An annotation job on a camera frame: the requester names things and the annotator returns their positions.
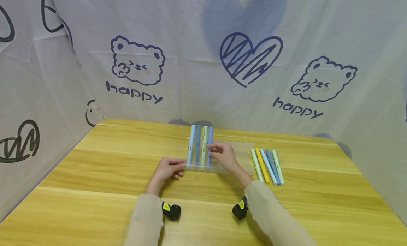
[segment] yellow pen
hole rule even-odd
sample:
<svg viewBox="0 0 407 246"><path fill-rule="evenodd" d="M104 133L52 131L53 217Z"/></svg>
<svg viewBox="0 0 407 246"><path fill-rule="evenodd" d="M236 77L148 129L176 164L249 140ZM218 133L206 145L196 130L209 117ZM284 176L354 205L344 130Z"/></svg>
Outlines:
<svg viewBox="0 0 407 246"><path fill-rule="evenodd" d="M255 153L256 153L256 155L257 155L257 160L259 161L259 164L260 164L261 172L262 172L263 177L264 177L264 182L265 182L266 184L270 184L270 177L269 177L269 175L267 174L267 170L266 170L266 167L265 167L265 165L264 165L263 158L261 157L259 148L256 148L256 149L255 149Z"/></svg>

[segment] light blue pen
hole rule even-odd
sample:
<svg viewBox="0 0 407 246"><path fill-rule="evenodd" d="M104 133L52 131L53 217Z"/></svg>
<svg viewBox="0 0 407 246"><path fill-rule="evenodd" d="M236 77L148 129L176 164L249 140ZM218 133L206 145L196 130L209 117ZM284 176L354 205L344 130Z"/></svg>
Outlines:
<svg viewBox="0 0 407 246"><path fill-rule="evenodd" d="M267 170L268 170L268 172L269 172L269 174L270 174L270 177L271 177L271 179L272 179L272 181L273 181L273 184L274 184L274 185L277 185L276 176L274 175L273 169L271 169L270 161L269 161L269 159L267 158L267 155L266 155L266 153L264 152L263 149L260 149L260 154L261 154L261 156L262 156L262 158L263 158L264 163L266 164Z"/></svg>
<svg viewBox="0 0 407 246"><path fill-rule="evenodd" d="M195 135L195 165L199 162L199 146L201 145L201 126L196 126L196 135Z"/></svg>
<svg viewBox="0 0 407 246"><path fill-rule="evenodd" d="M271 155L271 152L269 149L266 149L266 155L267 155L267 158L269 159L270 166L271 166L271 169L273 170L274 176L276 177L277 184L280 185L281 182L280 182L280 179L278 176L276 165L274 164L273 155Z"/></svg>
<svg viewBox="0 0 407 246"><path fill-rule="evenodd" d="M195 137L195 125L191 125L191 133L189 135L189 149L188 149L187 166L191 163L192 148L194 146L194 140L195 140L194 137Z"/></svg>
<svg viewBox="0 0 407 246"><path fill-rule="evenodd" d="M213 127L209 127L209 136L208 136L208 144L212 144L213 141ZM211 165L211 156L209 156L209 153L211 152L210 149L208 149L208 160L206 162L207 166Z"/></svg>

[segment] white backdrop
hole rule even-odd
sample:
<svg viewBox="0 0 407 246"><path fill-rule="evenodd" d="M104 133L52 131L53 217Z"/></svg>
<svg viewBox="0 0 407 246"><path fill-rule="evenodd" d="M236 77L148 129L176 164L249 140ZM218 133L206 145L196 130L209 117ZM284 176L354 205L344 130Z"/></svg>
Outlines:
<svg viewBox="0 0 407 246"><path fill-rule="evenodd" d="M0 5L0 217L105 115L329 137L407 222L407 0Z"/></svg>

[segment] bear drawing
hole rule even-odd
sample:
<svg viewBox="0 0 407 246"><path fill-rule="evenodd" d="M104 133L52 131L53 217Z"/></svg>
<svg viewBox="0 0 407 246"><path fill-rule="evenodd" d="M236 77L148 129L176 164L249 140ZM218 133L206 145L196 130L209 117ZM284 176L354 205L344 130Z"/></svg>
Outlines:
<svg viewBox="0 0 407 246"><path fill-rule="evenodd" d="M338 96L356 72L354 66L342 66L321 56L308 64L300 80L291 87L291 93L313 102L329 101Z"/></svg>
<svg viewBox="0 0 407 246"><path fill-rule="evenodd" d="M112 73L141 85L156 85L161 81L165 56L161 48L130 42L117 36L110 42L113 52Z"/></svg>

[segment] green pen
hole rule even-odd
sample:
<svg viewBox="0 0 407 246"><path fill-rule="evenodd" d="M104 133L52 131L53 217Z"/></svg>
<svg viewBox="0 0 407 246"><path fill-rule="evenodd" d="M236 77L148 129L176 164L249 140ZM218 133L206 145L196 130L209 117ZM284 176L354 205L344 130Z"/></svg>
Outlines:
<svg viewBox="0 0 407 246"><path fill-rule="evenodd" d="M205 165L207 143L208 143L208 126L203 126L201 166Z"/></svg>

